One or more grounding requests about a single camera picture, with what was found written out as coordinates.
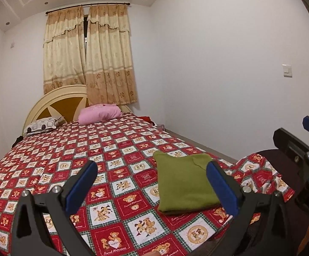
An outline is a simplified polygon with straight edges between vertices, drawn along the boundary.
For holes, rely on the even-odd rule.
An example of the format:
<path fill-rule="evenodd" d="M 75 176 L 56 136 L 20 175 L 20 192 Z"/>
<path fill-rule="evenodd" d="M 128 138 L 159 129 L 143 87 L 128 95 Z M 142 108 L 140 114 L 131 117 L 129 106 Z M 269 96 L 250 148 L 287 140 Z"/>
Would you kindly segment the green knitted sweater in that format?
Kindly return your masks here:
<path fill-rule="evenodd" d="M 162 214 L 182 214 L 210 209 L 220 204 L 206 176 L 209 154 L 173 157 L 155 152 L 159 190 L 158 211 Z"/>

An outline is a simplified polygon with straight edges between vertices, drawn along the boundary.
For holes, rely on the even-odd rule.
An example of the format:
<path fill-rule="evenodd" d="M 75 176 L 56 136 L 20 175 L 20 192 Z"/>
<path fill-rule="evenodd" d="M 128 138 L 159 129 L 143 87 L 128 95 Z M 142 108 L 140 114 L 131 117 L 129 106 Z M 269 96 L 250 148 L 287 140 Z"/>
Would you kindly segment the red patchwork bear bedspread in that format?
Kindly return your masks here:
<path fill-rule="evenodd" d="M 24 138 L 0 160 L 0 253 L 9 255 L 18 199 L 63 186 L 87 161 L 97 177 L 75 214 L 74 227 L 97 255 L 190 255 L 225 233 L 231 216 L 219 205 L 167 215 L 160 194 L 154 154 L 186 160 L 204 153 L 156 129 L 131 113 L 79 125 L 69 122 Z"/>

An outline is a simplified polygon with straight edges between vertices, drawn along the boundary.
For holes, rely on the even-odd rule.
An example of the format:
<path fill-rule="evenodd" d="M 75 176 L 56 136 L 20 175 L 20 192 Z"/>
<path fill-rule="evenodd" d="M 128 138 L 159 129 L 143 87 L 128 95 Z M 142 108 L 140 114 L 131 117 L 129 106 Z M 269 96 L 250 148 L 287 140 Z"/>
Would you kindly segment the white car-print pillow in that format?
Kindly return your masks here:
<path fill-rule="evenodd" d="M 43 132 L 48 132 L 56 129 L 62 122 L 64 118 L 60 117 L 45 117 L 39 120 L 35 120 L 30 123 L 23 131 L 23 135 L 35 135 Z"/>

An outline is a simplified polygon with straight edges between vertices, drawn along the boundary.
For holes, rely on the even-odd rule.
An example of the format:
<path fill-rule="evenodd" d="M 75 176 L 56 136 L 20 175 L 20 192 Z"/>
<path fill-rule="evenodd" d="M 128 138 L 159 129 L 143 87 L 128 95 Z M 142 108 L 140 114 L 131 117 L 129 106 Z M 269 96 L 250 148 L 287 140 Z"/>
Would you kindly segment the pink pillow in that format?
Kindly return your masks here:
<path fill-rule="evenodd" d="M 121 118 L 122 111 L 116 104 L 96 104 L 80 111 L 78 122 L 80 125 L 90 125 L 114 118 Z"/>

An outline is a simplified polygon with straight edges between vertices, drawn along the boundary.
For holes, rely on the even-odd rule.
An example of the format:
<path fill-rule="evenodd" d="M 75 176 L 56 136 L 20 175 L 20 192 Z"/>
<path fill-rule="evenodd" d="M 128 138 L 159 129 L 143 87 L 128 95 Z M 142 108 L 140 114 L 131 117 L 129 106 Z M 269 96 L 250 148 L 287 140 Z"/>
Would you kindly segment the cream wooden headboard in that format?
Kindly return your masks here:
<path fill-rule="evenodd" d="M 63 86 L 51 90 L 30 110 L 23 131 L 30 123 L 45 117 L 62 116 L 65 122 L 78 121 L 80 111 L 89 106 L 87 88 L 84 84 Z M 117 106 L 123 114 L 132 112 L 127 105 Z"/>

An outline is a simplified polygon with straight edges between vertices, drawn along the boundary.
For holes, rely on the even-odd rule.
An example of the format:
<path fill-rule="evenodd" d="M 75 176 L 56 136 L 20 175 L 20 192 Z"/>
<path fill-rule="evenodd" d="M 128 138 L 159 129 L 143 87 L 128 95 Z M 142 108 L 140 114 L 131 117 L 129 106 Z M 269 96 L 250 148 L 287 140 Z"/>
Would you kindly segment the beige patterned window curtain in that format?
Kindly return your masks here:
<path fill-rule="evenodd" d="M 43 92 L 84 84 L 90 105 L 138 100 L 124 4 L 71 7 L 48 14 L 43 38 Z"/>

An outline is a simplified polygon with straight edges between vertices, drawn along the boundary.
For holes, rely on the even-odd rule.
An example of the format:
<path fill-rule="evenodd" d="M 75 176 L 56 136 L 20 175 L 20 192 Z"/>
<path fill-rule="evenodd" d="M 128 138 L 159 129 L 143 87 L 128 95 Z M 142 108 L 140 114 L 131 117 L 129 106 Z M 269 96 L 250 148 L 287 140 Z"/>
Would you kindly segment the black curtain rod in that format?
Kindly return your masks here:
<path fill-rule="evenodd" d="M 100 2 L 100 3 L 86 3 L 86 4 L 81 4 L 81 5 L 74 5 L 74 6 L 67 6 L 67 7 L 61 7 L 58 9 L 53 9 L 45 12 L 45 15 L 48 15 L 53 12 L 58 12 L 61 10 L 66 10 L 66 9 L 72 9 L 75 7 L 90 7 L 90 6 L 97 6 L 97 5 L 126 5 L 126 6 L 131 6 L 130 2 Z"/>

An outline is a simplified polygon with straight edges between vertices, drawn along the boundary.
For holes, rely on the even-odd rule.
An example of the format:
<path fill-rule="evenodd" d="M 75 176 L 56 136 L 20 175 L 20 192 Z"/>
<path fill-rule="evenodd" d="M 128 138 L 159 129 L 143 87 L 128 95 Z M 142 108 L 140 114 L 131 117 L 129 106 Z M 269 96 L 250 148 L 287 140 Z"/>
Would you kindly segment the white wall switch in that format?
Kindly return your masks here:
<path fill-rule="evenodd" d="M 283 76 L 284 77 L 292 77 L 293 76 L 291 65 L 282 64 L 282 68 L 283 68 Z"/>

